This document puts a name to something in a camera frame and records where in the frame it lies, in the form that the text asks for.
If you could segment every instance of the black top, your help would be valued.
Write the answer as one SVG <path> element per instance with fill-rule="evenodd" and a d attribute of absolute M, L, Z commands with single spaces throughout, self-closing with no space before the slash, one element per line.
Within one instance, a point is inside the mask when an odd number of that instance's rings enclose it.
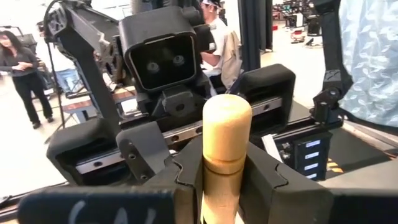
<path fill-rule="evenodd" d="M 33 64 L 32 68 L 27 68 L 24 71 L 13 70 L 12 67 L 18 65 L 18 62 L 26 62 Z M 17 53 L 17 57 L 1 56 L 0 71 L 9 72 L 12 77 L 21 77 L 36 72 L 39 67 L 39 62 L 36 56 L 27 47 L 22 48 L 22 52 Z"/>

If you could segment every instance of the wooden peg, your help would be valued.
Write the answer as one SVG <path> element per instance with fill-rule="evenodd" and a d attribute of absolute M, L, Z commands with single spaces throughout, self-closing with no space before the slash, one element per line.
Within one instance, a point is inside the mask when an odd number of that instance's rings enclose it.
<path fill-rule="evenodd" d="M 217 95 L 203 107 L 203 218 L 234 224 L 252 109 L 240 96 Z"/>

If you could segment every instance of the table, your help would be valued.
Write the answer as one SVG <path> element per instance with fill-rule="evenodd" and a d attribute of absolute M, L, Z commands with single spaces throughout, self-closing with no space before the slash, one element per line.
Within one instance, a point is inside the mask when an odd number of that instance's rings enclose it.
<path fill-rule="evenodd" d="M 134 86 L 116 89 L 113 93 L 113 100 L 116 104 L 136 98 Z M 89 114 L 96 114 L 96 109 L 89 96 L 82 96 L 74 99 L 66 99 L 62 102 L 62 109 L 65 113 L 75 114 L 79 123 L 84 123 L 89 119 Z"/>

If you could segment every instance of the plastic sheet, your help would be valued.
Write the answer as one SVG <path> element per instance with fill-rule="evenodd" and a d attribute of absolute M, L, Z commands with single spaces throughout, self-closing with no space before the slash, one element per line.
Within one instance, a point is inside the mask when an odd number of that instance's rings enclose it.
<path fill-rule="evenodd" d="M 354 82 L 341 107 L 398 127 L 398 1 L 341 0 L 340 29 L 343 64 Z"/>

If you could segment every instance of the white wall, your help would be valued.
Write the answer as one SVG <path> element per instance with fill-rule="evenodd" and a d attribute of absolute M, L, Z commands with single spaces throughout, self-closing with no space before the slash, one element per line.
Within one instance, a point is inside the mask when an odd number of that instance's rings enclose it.
<path fill-rule="evenodd" d="M 272 0 L 272 4 L 282 4 L 284 0 Z"/>
<path fill-rule="evenodd" d="M 38 2 L 36 0 L 7 2 L 7 7 L 0 7 L 0 25 L 19 26 L 25 34 L 38 35 L 35 25 L 43 19 L 45 12 L 45 7 L 40 6 Z"/>
<path fill-rule="evenodd" d="M 117 20 L 131 15 L 130 0 L 93 0 L 91 5 L 93 9 Z"/>
<path fill-rule="evenodd" d="M 228 27 L 236 32 L 240 40 L 241 29 L 239 24 L 238 0 L 226 0 L 224 3 L 224 8 L 225 8 L 225 17 L 228 21 Z"/>

